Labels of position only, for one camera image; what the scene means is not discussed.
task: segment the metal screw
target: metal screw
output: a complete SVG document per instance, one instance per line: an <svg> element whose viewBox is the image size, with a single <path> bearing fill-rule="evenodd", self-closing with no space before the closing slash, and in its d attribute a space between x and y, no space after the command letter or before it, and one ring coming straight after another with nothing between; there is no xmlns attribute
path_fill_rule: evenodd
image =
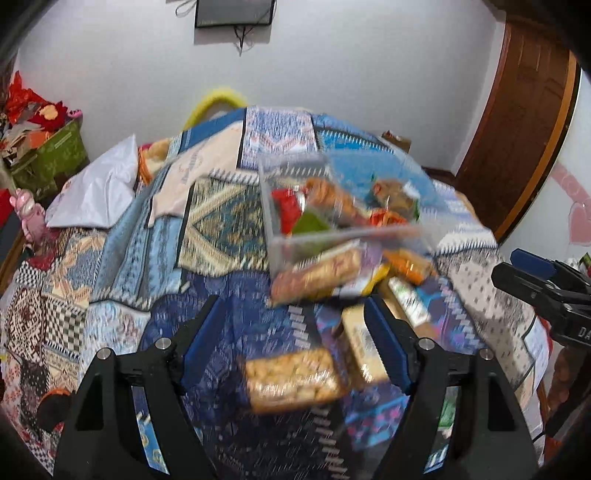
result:
<svg viewBox="0 0 591 480"><path fill-rule="evenodd" d="M490 348L483 348L479 353L484 360L492 360L495 357Z"/></svg>
<svg viewBox="0 0 591 480"><path fill-rule="evenodd" d="M101 348L97 353L96 356L99 360L107 360L111 356L111 349L110 348Z"/></svg>
<svg viewBox="0 0 591 480"><path fill-rule="evenodd" d="M430 338L421 338L418 341L418 345L423 350L433 350L435 348L435 342L433 342L433 340L431 340Z"/></svg>
<svg viewBox="0 0 591 480"><path fill-rule="evenodd" d="M156 348L159 350L166 350L170 345L172 345L173 341L170 338L162 337L156 340Z"/></svg>

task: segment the bed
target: bed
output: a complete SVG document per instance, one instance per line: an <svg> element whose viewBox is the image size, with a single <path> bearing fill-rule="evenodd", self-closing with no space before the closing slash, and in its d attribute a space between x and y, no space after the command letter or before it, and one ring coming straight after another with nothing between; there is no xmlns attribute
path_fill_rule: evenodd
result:
<svg viewBox="0 0 591 480"><path fill-rule="evenodd" d="M63 229L48 271L20 266L2 298L9 352L2 408L49 472L59 431L37 424L43 395L74 391L104 346L130 353L173 335L217 294L227 311L222 339L183 403L220 477L371 477L406 406L398 388L380 384L327 406L258 417L248 410L237 366L253 352L275 355L293 346L292 331L273 328L293 310L267 307L256 158L341 148L405 155L328 115L256 106L232 111L171 139L167 161L109 232ZM525 408L547 366L546 332L530 306L492 285L492 268L503 261L492 233L453 188L433 186L456 220L434 255L439 276L418 289L437 341L458 352L491 347ZM331 348L338 306L318 304L305 315ZM139 389L134 402L147 459L166 471ZM431 467L445 454L444 444L434 448Z"/></svg>

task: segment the snack box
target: snack box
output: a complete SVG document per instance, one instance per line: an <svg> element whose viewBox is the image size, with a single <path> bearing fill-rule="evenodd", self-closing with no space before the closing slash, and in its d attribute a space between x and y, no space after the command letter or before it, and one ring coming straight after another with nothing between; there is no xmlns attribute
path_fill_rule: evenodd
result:
<svg viewBox="0 0 591 480"><path fill-rule="evenodd" d="M428 255L445 234L457 225L429 177L401 150L331 150L262 155L258 157L258 163L271 278L302 260L356 238L377 241L387 249L409 248L421 255ZM421 211L429 214L422 216L417 223L404 225L352 227L284 235L271 192L303 184L310 177L327 178L365 203L371 200L371 185L375 178L388 177L410 182L420 194Z"/></svg>

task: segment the white wall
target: white wall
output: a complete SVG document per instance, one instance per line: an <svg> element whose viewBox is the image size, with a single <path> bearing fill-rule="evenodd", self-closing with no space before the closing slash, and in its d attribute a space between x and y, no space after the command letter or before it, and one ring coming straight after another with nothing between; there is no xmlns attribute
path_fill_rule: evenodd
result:
<svg viewBox="0 0 591 480"><path fill-rule="evenodd" d="M591 194L591 82L585 73L581 74L573 118L557 161ZM571 198L548 177L530 209L501 246L501 251L508 257L515 248L523 248L541 257L562 261L570 257L578 259L585 252L591 252L591 246L569 243L572 206Z"/></svg>
<svg viewBox="0 0 591 480"><path fill-rule="evenodd" d="M450 169L500 51L483 0L278 0L268 42L242 57L231 29L194 44L194 13L176 18L177 5L60 0L23 42L25 84L82 109L91 158L132 132L178 133L209 89L230 86L250 103L391 129L419 163Z"/></svg>

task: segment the white pillow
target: white pillow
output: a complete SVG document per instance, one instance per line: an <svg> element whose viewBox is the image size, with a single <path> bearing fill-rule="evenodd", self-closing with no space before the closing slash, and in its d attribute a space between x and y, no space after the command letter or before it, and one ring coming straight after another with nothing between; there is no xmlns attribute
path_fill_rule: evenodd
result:
<svg viewBox="0 0 591 480"><path fill-rule="evenodd" d="M132 135L66 182L47 209L47 226L112 227L134 199L137 174L138 146Z"/></svg>

